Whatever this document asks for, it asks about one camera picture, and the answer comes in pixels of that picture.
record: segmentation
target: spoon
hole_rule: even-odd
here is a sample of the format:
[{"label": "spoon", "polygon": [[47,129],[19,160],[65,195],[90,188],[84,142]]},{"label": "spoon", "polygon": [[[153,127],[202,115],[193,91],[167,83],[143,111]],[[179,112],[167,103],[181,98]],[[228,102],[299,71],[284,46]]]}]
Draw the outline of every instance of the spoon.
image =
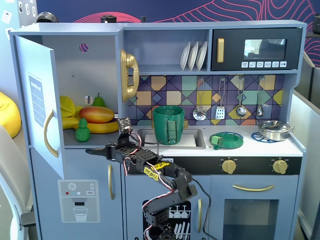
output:
[{"label": "spoon", "polygon": [[[260,82],[263,81],[263,87],[262,87],[262,91],[260,91]],[[265,77],[264,76],[261,76],[260,77],[260,80],[259,80],[259,85],[258,85],[258,99],[259,99],[259,102],[258,102],[258,108],[256,110],[256,115],[258,117],[262,117],[264,115],[264,110],[262,108],[262,95],[264,94],[264,91],[265,91]]]},{"label": "spoon", "polygon": [[[242,92],[240,93],[241,81],[242,81]],[[242,105],[242,97],[244,94],[244,89],[245,89],[245,78],[242,76],[239,80],[239,88],[238,88],[239,106],[236,108],[236,111],[235,111],[237,116],[240,118],[244,117],[247,114],[246,108]]]},{"label": "spoon", "polygon": [[193,117],[195,120],[202,121],[202,120],[205,120],[207,117],[207,110],[201,106],[202,96],[204,95],[204,90],[205,90],[205,86],[204,86],[205,82],[203,77],[199,77],[199,81],[202,81],[202,94],[200,95],[199,90],[197,91],[197,94],[200,99],[200,104],[193,110]]}]

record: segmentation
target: gold door handle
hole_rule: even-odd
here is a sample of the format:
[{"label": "gold door handle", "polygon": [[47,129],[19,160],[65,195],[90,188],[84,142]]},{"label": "gold door handle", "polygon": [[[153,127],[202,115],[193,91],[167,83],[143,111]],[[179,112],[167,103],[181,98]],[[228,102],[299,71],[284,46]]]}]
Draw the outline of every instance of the gold door handle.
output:
[{"label": "gold door handle", "polygon": [[108,170],[108,184],[109,184],[109,193],[111,200],[115,199],[115,195],[112,191],[112,165],[109,164],[109,170]]},{"label": "gold door handle", "polygon": [[198,233],[201,231],[201,225],[202,225],[202,200],[199,198],[198,200],[198,207],[199,207],[199,226],[198,226]]},{"label": "gold door handle", "polygon": [[50,145],[50,143],[48,142],[48,138],[47,138],[47,129],[48,129],[48,125],[50,120],[53,118],[54,116],[54,110],[52,109],[49,116],[46,117],[45,121],[44,121],[44,126],[43,126],[43,138],[44,138],[44,144],[46,146],[46,148],[49,150],[49,152],[55,156],[56,158],[58,157],[58,152],[56,150],[54,150],[54,148]]},{"label": "gold door handle", "polygon": [[[133,68],[133,85],[129,85],[128,68]],[[121,50],[121,89],[122,89],[122,102],[126,102],[132,98],[139,86],[139,67],[135,56]]]},{"label": "gold door handle", "polygon": [[225,39],[218,38],[217,50],[216,50],[216,61],[218,63],[223,63],[224,62],[224,55],[225,55]]},{"label": "gold door handle", "polygon": [[265,192],[270,189],[273,189],[275,187],[275,185],[269,185],[269,186],[266,186],[263,188],[247,188],[247,187],[240,186],[240,185],[232,185],[232,187],[234,187],[235,189],[239,189],[239,190],[247,191],[247,192]]}]

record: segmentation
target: oven door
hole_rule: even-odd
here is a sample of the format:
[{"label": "oven door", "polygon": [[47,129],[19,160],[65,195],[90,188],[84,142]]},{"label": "oven door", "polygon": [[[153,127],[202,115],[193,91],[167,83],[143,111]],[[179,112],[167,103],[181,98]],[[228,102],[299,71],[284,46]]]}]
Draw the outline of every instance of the oven door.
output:
[{"label": "oven door", "polygon": [[212,71],[297,69],[302,28],[213,31]]},{"label": "oven door", "polygon": [[209,233],[218,240],[288,240],[298,175],[212,175]]}]

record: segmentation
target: yellow label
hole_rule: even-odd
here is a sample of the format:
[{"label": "yellow label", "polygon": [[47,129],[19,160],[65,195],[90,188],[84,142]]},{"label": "yellow label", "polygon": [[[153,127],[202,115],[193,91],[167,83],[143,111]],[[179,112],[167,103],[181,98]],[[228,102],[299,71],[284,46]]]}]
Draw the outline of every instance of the yellow label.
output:
[{"label": "yellow label", "polygon": [[147,174],[150,178],[153,178],[154,180],[158,181],[159,180],[159,176],[158,174],[154,173],[153,171],[151,171],[148,167],[145,167],[143,172],[145,174]]},{"label": "yellow label", "polygon": [[162,169],[163,167],[168,166],[168,165],[170,165],[170,163],[163,161],[163,162],[160,162],[160,163],[154,165],[154,167],[156,170],[158,170],[158,169]]}]

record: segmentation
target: pineapple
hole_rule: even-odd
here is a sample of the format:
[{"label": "pineapple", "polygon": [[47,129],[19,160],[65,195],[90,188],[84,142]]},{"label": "pineapple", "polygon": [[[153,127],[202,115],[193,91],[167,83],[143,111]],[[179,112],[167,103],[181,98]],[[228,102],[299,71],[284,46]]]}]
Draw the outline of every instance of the pineapple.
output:
[{"label": "pineapple", "polygon": [[75,130],[75,138],[79,142],[86,142],[90,139],[90,130],[87,125],[87,120],[85,118],[81,118],[79,121],[79,128]]}]

